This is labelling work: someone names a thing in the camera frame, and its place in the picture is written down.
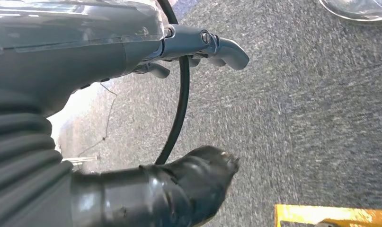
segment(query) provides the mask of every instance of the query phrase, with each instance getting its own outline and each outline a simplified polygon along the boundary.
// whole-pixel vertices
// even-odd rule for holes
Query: black cable
[[[160,4],[161,9],[166,14],[167,19],[170,24],[178,24],[176,15],[174,14],[173,8],[171,7],[168,0],[157,0]],[[184,123],[185,114],[187,112],[188,96],[189,96],[189,61],[187,56],[182,56],[179,58],[179,68],[180,68],[180,91],[179,100],[177,106],[176,117],[173,122],[169,137],[167,138],[166,145],[164,145],[163,150],[157,157],[155,165],[162,165],[166,163],[170,156],[174,145],[177,142],[178,136],[181,132],[182,125]]]

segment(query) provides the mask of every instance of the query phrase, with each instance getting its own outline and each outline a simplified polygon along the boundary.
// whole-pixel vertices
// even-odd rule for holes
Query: ribbed hose
[[[38,113],[28,100],[0,96],[0,226],[9,226],[72,169],[61,163],[51,124]]]

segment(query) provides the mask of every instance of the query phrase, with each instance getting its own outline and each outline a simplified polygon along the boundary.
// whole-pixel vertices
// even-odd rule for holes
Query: clear plastic container
[[[382,21],[382,0],[320,0],[333,14],[357,22]]]
[[[0,0],[0,48],[18,52],[157,41],[167,28],[153,0]]]

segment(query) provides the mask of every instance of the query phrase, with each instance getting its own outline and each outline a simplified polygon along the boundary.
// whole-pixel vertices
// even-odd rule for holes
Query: screw
[[[166,38],[170,38],[170,37],[172,37],[173,36],[173,31],[171,30],[171,29],[169,29],[168,31],[167,31],[167,36],[166,36]]]
[[[210,41],[211,41],[210,34],[207,33],[207,32],[203,32],[203,33],[202,33],[202,41],[203,41],[205,44],[209,45],[209,44],[210,44]]]

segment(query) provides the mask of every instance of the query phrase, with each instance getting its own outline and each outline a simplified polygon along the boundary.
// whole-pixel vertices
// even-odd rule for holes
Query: yellow object
[[[382,210],[277,204],[275,227],[282,221],[304,224],[326,222],[339,227],[382,227]]]

